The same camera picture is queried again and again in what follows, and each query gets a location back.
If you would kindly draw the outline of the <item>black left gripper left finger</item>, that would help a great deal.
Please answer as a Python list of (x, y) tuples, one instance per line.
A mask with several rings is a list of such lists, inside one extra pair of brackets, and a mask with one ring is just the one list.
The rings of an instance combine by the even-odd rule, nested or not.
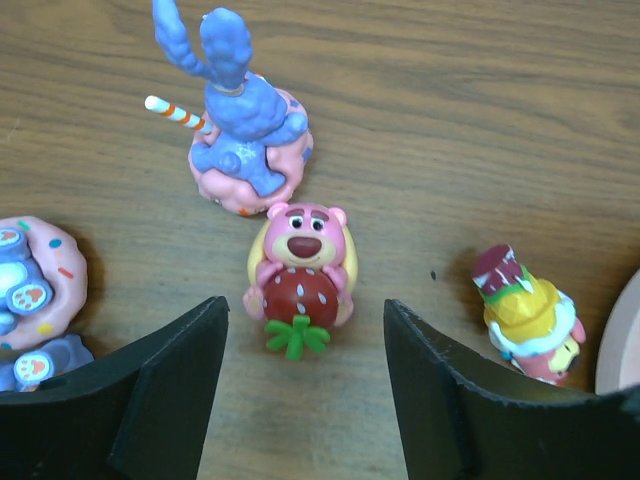
[(32, 393), (2, 394), (2, 478), (196, 478), (228, 325), (211, 297)]

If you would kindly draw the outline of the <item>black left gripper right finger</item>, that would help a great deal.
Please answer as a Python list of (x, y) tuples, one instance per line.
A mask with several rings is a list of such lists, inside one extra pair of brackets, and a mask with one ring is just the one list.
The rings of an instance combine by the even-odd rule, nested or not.
[(597, 396), (533, 380), (384, 305), (411, 479), (636, 479), (639, 390)]

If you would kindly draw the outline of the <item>pink yellow character toy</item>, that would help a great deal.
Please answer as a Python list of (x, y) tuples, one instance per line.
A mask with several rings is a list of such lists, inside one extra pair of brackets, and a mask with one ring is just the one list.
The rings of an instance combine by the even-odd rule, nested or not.
[(532, 275), (508, 244), (480, 254), (472, 280), (489, 340), (501, 356), (530, 378), (561, 384), (586, 341), (574, 301)]

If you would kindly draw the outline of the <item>pink donut toy green star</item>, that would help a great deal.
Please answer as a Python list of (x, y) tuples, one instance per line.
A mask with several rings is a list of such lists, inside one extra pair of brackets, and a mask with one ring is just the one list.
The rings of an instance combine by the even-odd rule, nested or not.
[(326, 350), (330, 332), (354, 310), (359, 261), (346, 212), (314, 203), (277, 203), (250, 249), (247, 314), (264, 323), (266, 347), (292, 361)]

